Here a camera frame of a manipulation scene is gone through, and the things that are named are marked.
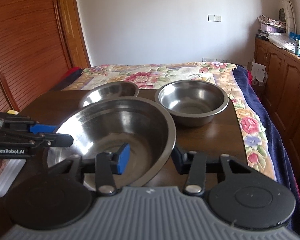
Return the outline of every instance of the yellow object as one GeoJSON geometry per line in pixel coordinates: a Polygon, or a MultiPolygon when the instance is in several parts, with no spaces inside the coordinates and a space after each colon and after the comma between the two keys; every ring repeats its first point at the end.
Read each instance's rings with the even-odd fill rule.
{"type": "Polygon", "coordinates": [[[18,111],[15,111],[15,110],[9,110],[9,111],[8,111],[8,114],[19,114],[19,112],[18,112],[18,111]]]}

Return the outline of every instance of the stainless steel bowl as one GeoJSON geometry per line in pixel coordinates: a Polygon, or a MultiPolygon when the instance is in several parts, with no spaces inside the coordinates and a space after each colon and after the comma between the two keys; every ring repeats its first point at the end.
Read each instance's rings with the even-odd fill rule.
{"type": "MultiPolygon", "coordinates": [[[[166,109],[145,98],[120,97],[86,106],[56,128],[70,134],[69,148],[51,147],[47,162],[51,167],[72,154],[93,158],[100,152],[115,152],[130,144],[125,172],[114,175],[117,187],[142,186],[166,163],[176,141],[176,127],[166,109]]],[[[84,184],[95,190],[94,174],[86,174],[84,184]]]]}
{"type": "Polygon", "coordinates": [[[111,82],[90,90],[80,101],[79,108],[110,98],[136,97],[139,88],[136,84],[125,81],[111,82]]]}
{"type": "Polygon", "coordinates": [[[223,89],[209,82],[180,80],[161,87],[155,101],[169,111],[176,123],[196,127],[223,111],[229,99],[223,89]]]}

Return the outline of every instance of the silver rivet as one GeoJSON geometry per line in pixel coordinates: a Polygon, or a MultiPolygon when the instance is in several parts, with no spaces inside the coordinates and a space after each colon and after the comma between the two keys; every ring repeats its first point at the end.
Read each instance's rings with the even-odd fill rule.
{"type": "Polygon", "coordinates": [[[202,188],[198,185],[188,185],[186,186],[186,191],[189,193],[199,193],[201,192],[202,188]]]}
{"type": "Polygon", "coordinates": [[[98,188],[99,192],[103,194],[111,194],[114,192],[114,187],[110,185],[103,185],[98,188]]]}

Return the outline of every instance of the floral blanket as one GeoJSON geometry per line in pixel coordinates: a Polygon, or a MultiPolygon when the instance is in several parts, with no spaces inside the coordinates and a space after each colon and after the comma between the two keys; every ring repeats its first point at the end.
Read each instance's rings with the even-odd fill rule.
{"type": "Polygon", "coordinates": [[[203,80],[218,85],[234,103],[245,144],[248,165],[275,179],[268,152],[268,141],[258,115],[248,106],[235,81],[234,64],[189,62],[172,65],[101,65],[83,70],[83,74],[65,90],[88,90],[115,81],[133,82],[140,89],[159,89],[177,80],[203,80]]]}

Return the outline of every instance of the wall switch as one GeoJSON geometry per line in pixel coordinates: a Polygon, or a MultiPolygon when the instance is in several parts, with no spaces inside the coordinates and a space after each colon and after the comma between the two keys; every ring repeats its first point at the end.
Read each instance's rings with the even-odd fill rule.
{"type": "Polygon", "coordinates": [[[214,15],[208,15],[208,22],[215,22],[215,17],[214,15]]]}
{"type": "Polygon", "coordinates": [[[221,22],[221,15],[215,15],[214,21],[221,22]]]}

